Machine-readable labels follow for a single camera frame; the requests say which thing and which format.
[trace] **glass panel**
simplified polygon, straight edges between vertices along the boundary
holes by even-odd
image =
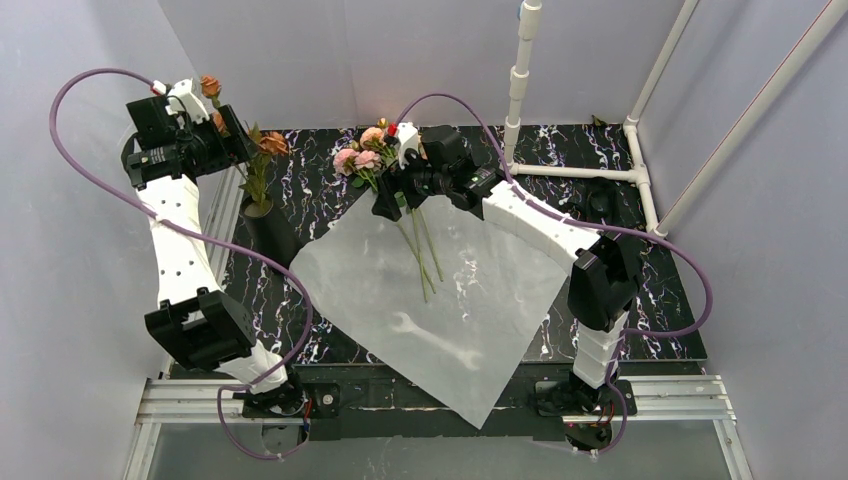
[[[254,451],[261,427],[233,425]],[[275,451],[294,444],[295,429],[266,431]],[[631,422],[615,450],[593,462],[520,438],[376,438],[316,442],[285,462],[253,460],[230,444],[219,425],[163,425],[151,479],[519,478],[729,479],[713,423]]]

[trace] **black marble surface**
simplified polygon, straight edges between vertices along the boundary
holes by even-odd
[[[479,127],[460,127],[475,158],[495,161],[494,149],[484,140]],[[335,176],[333,155],[361,130],[291,130],[282,132],[292,153],[272,166],[271,195],[276,199],[304,242],[320,238],[329,222],[338,219],[364,192],[354,189],[345,178]],[[549,125],[522,127],[516,157],[531,165],[569,166],[603,169],[629,168],[630,154],[621,127]],[[555,177],[517,177],[531,193],[558,206],[581,195],[583,180]],[[644,217],[635,187],[618,184],[618,213],[614,222],[627,227],[641,226]],[[252,246],[239,220],[234,241]],[[676,330],[693,323],[671,253],[645,243],[642,251],[644,288],[629,326],[651,330]],[[259,338],[274,352],[288,351],[303,331],[305,309],[300,295],[260,262],[243,255],[231,255],[223,282],[226,292],[243,302],[254,314]],[[541,320],[524,362],[571,362],[575,354],[576,320],[560,295],[548,315]],[[700,335],[694,333],[671,340],[630,336],[624,357],[630,360],[703,360],[706,358]],[[380,363],[373,354],[316,312],[312,334],[298,354],[301,364]]]

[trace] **white paper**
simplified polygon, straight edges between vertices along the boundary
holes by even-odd
[[[424,202],[440,282],[424,303],[418,263],[394,222],[371,214],[366,193],[292,271],[315,308],[380,360],[481,428],[521,361],[566,273],[520,238],[457,210]],[[415,242],[412,219],[400,222]]]

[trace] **flower pot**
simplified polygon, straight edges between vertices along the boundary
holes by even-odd
[[[253,204],[253,199],[250,195],[246,195],[239,207],[239,216],[244,220],[244,225],[247,227],[250,237],[253,238],[253,249],[289,268],[294,256],[303,248],[294,227],[273,203],[264,215],[256,216],[251,212],[254,209],[256,207]],[[272,271],[277,274],[282,273],[276,269],[272,269]]]

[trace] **white pvc pipe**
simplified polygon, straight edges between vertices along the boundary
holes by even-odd
[[[521,19],[518,22],[518,55],[509,75],[509,112],[504,120],[504,157],[510,171],[514,167],[515,144],[518,142],[518,129],[521,128],[521,102],[527,90],[530,76],[530,53],[533,39],[539,28],[542,0],[524,0],[521,4]]]
[[[685,29],[686,24],[689,23],[689,19],[692,17],[692,12],[695,11],[695,7],[697,5],[698,0],[686,0],[683,3],[680,13],[677,14],[677,20],[675,20],[674,25],[671,26],[671,31],[668,32],[668,37],[665,39],[663,48],[660,50],[660,54],[654,62],[653,68],[651,68],[651,73],[648,74],[648,79],[642,87],[639,99],[636,100],[636,105],[633,106],[633,110],[630,112],[630,115],[627,116],[627,123],[636,124],[639,122],[639,117],[642,116],[642,110],[645,109],[645,105],[648,104],[651,94],[654,93],[657,82],[659,81],[663,70],[665,70],[665,66],[668,65],[668,60],[671,58],[671,53],[674,52],[674,47],[676,47],[677,42],[680,41],[680,36],[683,35],[683,29]]]
[[[748,135],[757,121],[765,114],[769,106],[775,101],[786,85],[795,77],[798,70],[813,54],[824,38],[833,30],[840,18],[848,11],[848,0],[830,0],[819,13],[812,25],[801,36],[801,39],[792,47],[777,70],[766,81],[748,108],[736,120],[736,123],[727,132],[724,139],[718,144],[707,162],[689,182],[686,189],[678,197],[671,210],[663,217],[656,229],[658,235],[665,236],[674,229],[686,212],[701,196],[704,189],[710,184],[721,167],[727,162],[731,154],[736,150],[742,140]]]
[[[522,175],[545,175],[549,177],[596,178],[602,177],[617,182],[634,183],[631,171],[600,170],[597,168],[548,167],[539,165],[516,165]]]
[[[633,183],[639,189],[639,199],[642,201],[642,212],[645,214],[645,230],[648,232],[657,228],[657,209],[654,206],[654,196],[651,193],[651,176],[642,158],[642,147],[639,145],[639,135],[635,125],[624,125],[624,136],[630,147],[630,158],[633,162]]]

